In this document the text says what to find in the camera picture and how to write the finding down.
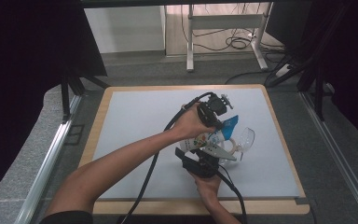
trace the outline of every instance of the metal frame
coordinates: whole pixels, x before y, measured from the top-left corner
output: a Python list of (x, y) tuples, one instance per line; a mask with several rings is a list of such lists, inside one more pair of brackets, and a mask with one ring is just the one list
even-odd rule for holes
[(216, 16), (194, 16), (193, 5), (188, 5), (188, 42), (187, 42), (187, 72), (194, 71), (194, 49), (193, 49), (193, 30), (212, 30), (212, 29), (235, 29), (235, 28), (257, 28), (257, 35), (252, 41), (251, 46), (262, 71), (267, 71), (269, 67), (260, 51), (261, 38), (266, 29), (271, 2), (263, 14), (250, 15), (216, 15)]
[[(77, 106), (79, 105), (81, 100), (81, 96), (75, 96), (72, 100), (72, 103), (70, 105), (71, 108), (71, 115), (75, 114), (77, 110)], [(68, 134), (69, 129), (72, 124), (73, 116), (70, 116), (66, 122), (63, 122), (58, 131), (56, 132), (56, 135), (54, 136), (54, 139), (50, 145), (50, 148), (48, 149), (48, 154), (46, 155), (42, 166), (39, 169), (39, 172), (36, 175), (36, 178), (34, 179), (34, 183), (31, 186), (31, 189), (27, 195), (27, 198), (24, 201), (24, 204), (21, 207), (21, 210), (16, 218), (15, 224), (27, 224), (30, 223), (34, 211), (37, 207), (37, 204), (39, 203), (40, 196), (43, 193), (43, 190), (45, 189), (46, 184), (48, 183), (48, 178), (51, 174), (51, 171), (54, 168), (55, 161), (57, 160), (63, 142), (65, 140), (65, 136)]]

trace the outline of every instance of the black device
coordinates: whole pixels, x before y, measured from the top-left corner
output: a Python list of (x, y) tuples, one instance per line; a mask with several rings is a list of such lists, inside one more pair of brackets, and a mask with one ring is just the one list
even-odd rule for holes
[(211, 93), (208, 102), (201, 102), (197, 106), (197, 111), (202, 123), (207, 127), (215, 127), (216, 130), (223, 128), (223, 123), (216, 117), (227, 112), (227, 105), (232, 109), (226, 95), (219, 98), (216, 94)]
[(175, 150), (175, 155), (182, 160), (183, 168), (201, 178), (210, 178), (216, 175), (216, 171), (219, 169), (219, 158), (206, 154), (199, 148), (191, 150), (190, 152), (197, 154), (199, 160), (191, 160), (185, 156), (185, 152), (178, 147)]

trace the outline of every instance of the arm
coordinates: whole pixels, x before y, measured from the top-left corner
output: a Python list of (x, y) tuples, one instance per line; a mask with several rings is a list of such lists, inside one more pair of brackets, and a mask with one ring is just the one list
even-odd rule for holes
[(201, 123), (196, 106), (188, 109), (168, 131), (119, 148), (75, 170), (56, 192), (45, 216), (63, 211), (92, 213), (101, 194), (149, 157), (180, 140), (214, 132), (214, 128)]
[(214, 221), (217, 224), (240, 224), (217, 199), (217, 191), (219, 190), (221, 182), (219, 176), (214, 175), (211, 178), (200, 178), (197, 175), (191, 175), (196, 180), (197, 190), (199, 191), (201, 200)]

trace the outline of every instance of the wall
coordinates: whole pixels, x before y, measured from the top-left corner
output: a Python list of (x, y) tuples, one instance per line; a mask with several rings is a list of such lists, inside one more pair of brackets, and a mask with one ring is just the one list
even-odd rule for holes
[(101, 53), (165, 50), (164, 7), (86, 8)]

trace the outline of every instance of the black curtain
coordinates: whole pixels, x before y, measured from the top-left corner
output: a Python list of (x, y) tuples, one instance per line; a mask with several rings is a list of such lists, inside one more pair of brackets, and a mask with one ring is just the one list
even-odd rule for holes
[(313, 1), (304, 40), (317, 30), (316, 38), (302, 53), (308, 57), (324, 33), (323, 27), (339, 2), (350, 4), (348, 11), (326, 46), (321, 68), (324, 80), (332, 84), (333, 103), (358, 129), (358, 1)]
[(0, 0), (0, 181), (62, 76), (106, 76), (79, 1)]

